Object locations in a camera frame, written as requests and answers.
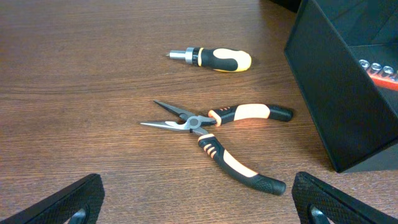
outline brown tabletop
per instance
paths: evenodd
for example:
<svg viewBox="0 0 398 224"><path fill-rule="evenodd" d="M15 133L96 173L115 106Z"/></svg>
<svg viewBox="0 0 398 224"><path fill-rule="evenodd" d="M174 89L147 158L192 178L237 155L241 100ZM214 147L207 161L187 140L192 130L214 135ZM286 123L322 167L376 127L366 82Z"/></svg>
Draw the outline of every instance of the brown tabletop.
<svg viewBox="0 0 398 224"><path fill-rule="evenodd" d="M398 171L337 174L284 57L295 14L270 1L15 1L0 11L0 220L90 173L98 223L298 223L291 189L307 171L398 217ZM250 70L219 73L164 57L229 47ZM140 126L245 103L293 108L289 123L247 119L207 130L286 193L249 189L197 137Z"/></svg>

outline black box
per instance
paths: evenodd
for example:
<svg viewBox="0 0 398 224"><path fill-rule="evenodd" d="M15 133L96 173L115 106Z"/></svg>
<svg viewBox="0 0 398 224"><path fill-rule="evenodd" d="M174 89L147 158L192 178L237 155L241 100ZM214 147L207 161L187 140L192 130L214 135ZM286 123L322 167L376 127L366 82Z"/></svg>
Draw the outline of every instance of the black box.
<svg viewBox="0 0 398 224"><path fill-rule="evenodd" d="M398 1L303 0L285 55L336 171L398 169L398 91L358 63L398 69Z"/></svg>

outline socket set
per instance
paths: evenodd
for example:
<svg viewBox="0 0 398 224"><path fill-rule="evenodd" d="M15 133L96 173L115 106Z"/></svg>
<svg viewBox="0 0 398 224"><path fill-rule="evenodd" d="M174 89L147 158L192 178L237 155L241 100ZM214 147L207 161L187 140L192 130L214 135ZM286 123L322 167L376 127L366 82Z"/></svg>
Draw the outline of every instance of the socket set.
<svg viewBox="0 0 398 224"><path fill-rule="evenodd" d="M367 60L359 60L359 64L365 69L377 86L398 91L398 71L388 65L369 63Z"/></svg>

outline screwdriver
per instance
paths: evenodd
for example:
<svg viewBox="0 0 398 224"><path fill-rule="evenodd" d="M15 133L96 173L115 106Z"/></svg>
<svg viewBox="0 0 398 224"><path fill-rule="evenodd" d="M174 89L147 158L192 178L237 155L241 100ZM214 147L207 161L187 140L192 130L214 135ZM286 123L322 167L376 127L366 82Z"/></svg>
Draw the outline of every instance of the screwdriver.
<svg viewBox="0 0 398 224"><path fill-rule="evenodd" d="M186 63L199 67L210 67L219 72L242 72L251 65L248 53L226 48L188 47L186 50L171 50L166 56L185 60Z"/></svg>

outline needle-nose pliers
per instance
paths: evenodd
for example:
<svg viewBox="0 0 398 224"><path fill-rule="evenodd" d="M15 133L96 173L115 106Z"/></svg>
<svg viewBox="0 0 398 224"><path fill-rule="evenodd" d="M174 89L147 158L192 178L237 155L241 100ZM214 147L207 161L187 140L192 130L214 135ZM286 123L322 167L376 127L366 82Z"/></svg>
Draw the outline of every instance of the needle-nose pliers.
<svg viewBox="0 0 398 224"><path fill-rule="evenodd" d="M279 121L290 121L293 117L293 112L291 110L279 106L248 104L210 110L208 113L209 117L205 117L195 115L189 111L156 100L155 103L179 116L186 122L184 124L178 124L175 121L156 121L141 124L196 134L200 136L198 140L199 146L202 147L231 177L248 187L262 192L274 195L282 195L285 192L286 184L284 182L263 176L242 165L220 144L214 134L209 134L202 126L220 126L228 122L246 118L269 118Z"/></svg>

